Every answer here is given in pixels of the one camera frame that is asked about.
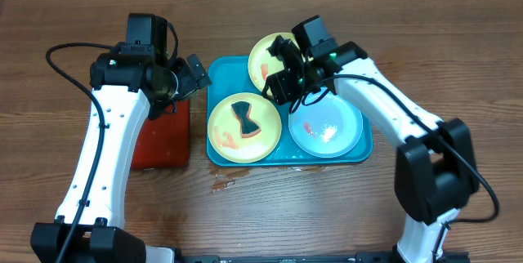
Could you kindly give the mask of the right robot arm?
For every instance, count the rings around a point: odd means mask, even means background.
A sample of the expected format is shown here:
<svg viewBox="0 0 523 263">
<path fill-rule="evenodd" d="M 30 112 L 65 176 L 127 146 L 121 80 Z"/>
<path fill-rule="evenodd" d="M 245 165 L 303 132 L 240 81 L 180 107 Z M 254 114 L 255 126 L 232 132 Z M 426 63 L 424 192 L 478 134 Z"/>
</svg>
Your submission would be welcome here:
<svg viewBox="0 0 523 263">
<path fill-rule="evenodd" d="M 267 77 L 263 94 L 294 113 L 308 94 L 327 87 L 353 104 L 396 148 L 395 193 L 406 213 L 390 262 L 468 262 L 442 246 L 460 210 L 479 189 L 472 140 L 459 119 L 427 112 L 378 70 L 354 42 L 338 44 L 319 16 L 296 25 L 292 38 L 268 46 L 283 70 Z"/>
</svg>

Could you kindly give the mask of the yellow-green plate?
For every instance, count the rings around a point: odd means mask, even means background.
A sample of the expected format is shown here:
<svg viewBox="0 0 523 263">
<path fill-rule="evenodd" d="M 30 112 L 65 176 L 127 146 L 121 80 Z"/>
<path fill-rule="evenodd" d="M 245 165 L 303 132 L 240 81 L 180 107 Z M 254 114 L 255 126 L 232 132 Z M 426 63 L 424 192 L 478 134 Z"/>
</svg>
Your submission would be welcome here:
<svg viewBox="0 0 523 263">
<path fill-rule="evenodd" d="M 240 135 L 239 121 L 231 105 L 247 101 L 252 105 L 250 118 L 261 131 L 250 138 Z M 221 100 L 208 118 L 208 139 L 220 156 L 233 163 L 254 163 L 266 157 L 279 143 L 282 120 L 276 107 L 259 95 L 236 93 Z"/>
<path fill-rule="evenodd" d="M 271 56 L 267 50 L 277 35 L 282 35 L 284 38 L 290 38 L 296 42 L 293 34 L 290 32 L 271 33 L 261 38 L 254 45 L 248 56 L 248 76 L 252 84 L 257 89 L 258 95 L 263 100 L 269 101 L 273 104 L 275 104 L 275 102 L 270 98 L 270 91 L 267 90 L 268 97 L 264 97 L 263 89 L 266 83 L 266 78 L 284 68 L 283 63 Z"/>
</svg>

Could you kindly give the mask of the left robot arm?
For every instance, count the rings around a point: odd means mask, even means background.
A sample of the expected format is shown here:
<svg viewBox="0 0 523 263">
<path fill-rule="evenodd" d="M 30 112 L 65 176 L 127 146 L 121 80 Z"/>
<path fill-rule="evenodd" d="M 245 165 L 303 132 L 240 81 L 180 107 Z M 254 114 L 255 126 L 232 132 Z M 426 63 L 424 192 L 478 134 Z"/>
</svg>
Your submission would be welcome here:
<svg viewBox="0 0 523 263">
<path fill-rule="evenodd" d="M 101 45 L 87 86 L 60 69 L 51 47 L 46 61 L 85 93 L 91 103 L 87 132 L 69 190 L 52 223 L 37 223 L 30 246 L 41 262 L 180 261 L 172 247 L 152 247 L 124 229 L 132 158 L 143 124 L 165 114 L 212 81 L 197 55 L 167 50 L 176 32 L 161 16 L 132 13 L 126 39 Z"/>
</svg>

